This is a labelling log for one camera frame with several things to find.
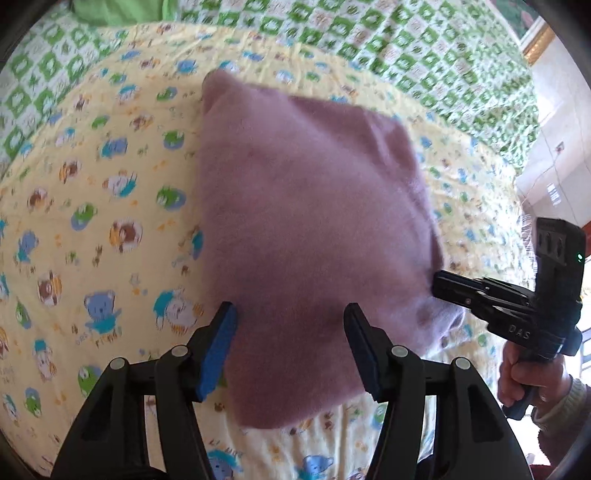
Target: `folded cloth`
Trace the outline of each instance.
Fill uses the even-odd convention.
[[[398,121],[217,70],[200,159],[206,301],[238,309],[225,374],[240,424],[294,424],[363,391],[350,302],[419,355],[461,320],[430,293],[442,254]]]

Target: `green checkered blanket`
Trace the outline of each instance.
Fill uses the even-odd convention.
[[[23,37],[0,72],[0,177],[88,68],[112,51],[66,2]]]
[[[349,59],[518,170],[537,138],[530,70],[484,0],[179,0],[184,21],[250,28]]]

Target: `wall tile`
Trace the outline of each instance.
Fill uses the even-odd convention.
[[[569,175],[574,168],[584,162],[581,126],[576,115],[574,102],[563,102],[543,126],[542,132],[552,154],[560,179]],[[562,144],[564,150],[557,147]]]
[[[579,164],[560,182],[578,225],[591,220],[591,173],[585,163]]]
[[[533,205],[532,208],[534,213],[538,217],[548,217],[548,218],[562,218],[571,223],[577,223],[573,211],[570,208],[566,195],[564,191],[560,187],[558,183],[558,176],[553,168],[547,170],[543,173],[538,181],[536,182],[536,186],[540,185],[540,190],[544,189],[545,194],[542,195]],[[550,193],[548,192],[548,186],[553,185],[556,189],[556,192],[559,195],[559,202],[558,199],[552,199]]]
[[[570,56],[564,58],[566,49],[557,38],[532,67],[535,91],[538,96],[540,123],[548,121],[564,102],[568,93],[567,72]]]
[[[540,132],[538,140],[535,141],[529,155],[523,173],[515,179],[515,185],[520,192],[532,201],[529,193],[535,185],[535,181],[549,168],[554,165],[553,156],[546,143],[544,133]]]

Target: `human hand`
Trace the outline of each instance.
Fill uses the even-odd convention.
[[[572,377],[566,371],[564,355],[558,355],[548,363],[519,362],[519,355],[524,350],[512,342],[503,348],[503,363],[499,369],[499,393],[501,403],[510,407],[525,395],[522,385],[539,387],[533,405],[538,408],[538,415],[546,415],[560,400],[569,394]]]

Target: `yellow bedsheet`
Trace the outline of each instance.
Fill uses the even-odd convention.
[[[514,171],[488,148],[367,72],[310,47],[208,26],[148,24],[96,66],[0,184],[0,428],[47,475],[105,365],[184,343],[217,306],[202,303],[200,90],[225,68],[295,95],[397,115],[431,191],[450,268],[524,284]],[[492,389],[499,340],[471,316],[431,358],[470,358]],[[151,460],[163,467],[153,399]],[[368,395],[282,430],[243,430],[220,385],[196,414],[212,459],[236,478],[365,473],[385,406]],[[433,442],[429,402],[422,454]],[[313,475],[312,466],[322,470]]]

